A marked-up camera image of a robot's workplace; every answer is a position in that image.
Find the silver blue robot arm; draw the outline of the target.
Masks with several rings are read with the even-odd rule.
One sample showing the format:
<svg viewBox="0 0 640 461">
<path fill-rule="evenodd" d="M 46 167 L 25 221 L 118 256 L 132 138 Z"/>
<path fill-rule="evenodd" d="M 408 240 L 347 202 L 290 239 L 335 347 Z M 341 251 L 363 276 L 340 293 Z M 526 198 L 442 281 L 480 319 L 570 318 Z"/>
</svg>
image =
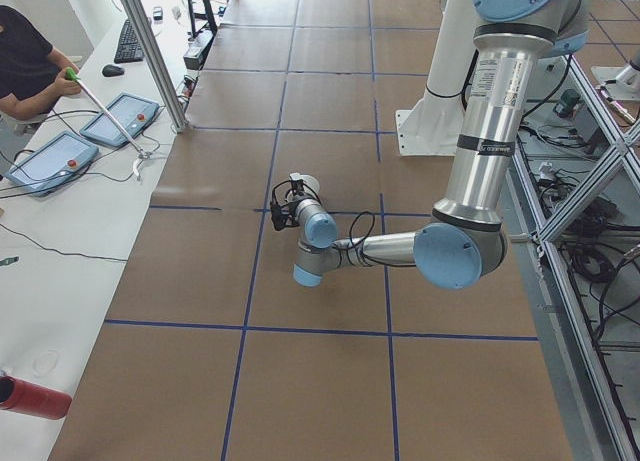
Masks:
<svg viewBox="0 0 640 461">
<path fill-rule="evenodd" d="M 415 232 L 340 238 L 310 175 L 289 176 L 286 219 L 300 229 L 294 279 L 346 266 L 414 267 L 462 289 L 494 271 L 508 243 L 496 207 L 537 62 L 578 51 L 590 0 L 445 0 L 424 95 L 397 112 L 400 151 L 453 156 L 445 196 Z"/>
</svg>

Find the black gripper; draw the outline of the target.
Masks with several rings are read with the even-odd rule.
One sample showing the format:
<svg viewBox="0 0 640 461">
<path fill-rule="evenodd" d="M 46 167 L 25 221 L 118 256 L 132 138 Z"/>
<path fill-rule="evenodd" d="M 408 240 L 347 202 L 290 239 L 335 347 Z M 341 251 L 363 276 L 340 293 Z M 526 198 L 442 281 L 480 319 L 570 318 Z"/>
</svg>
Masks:
<svg viewBox="0 0 640 461">
<path fill-rule="evenodd" d="M 289 180 L 289 187 L 285 192 L 285 201 L 287 205 L 298 202 L 306 195 L 305 181 L 302 178 Z"/>
</svg>

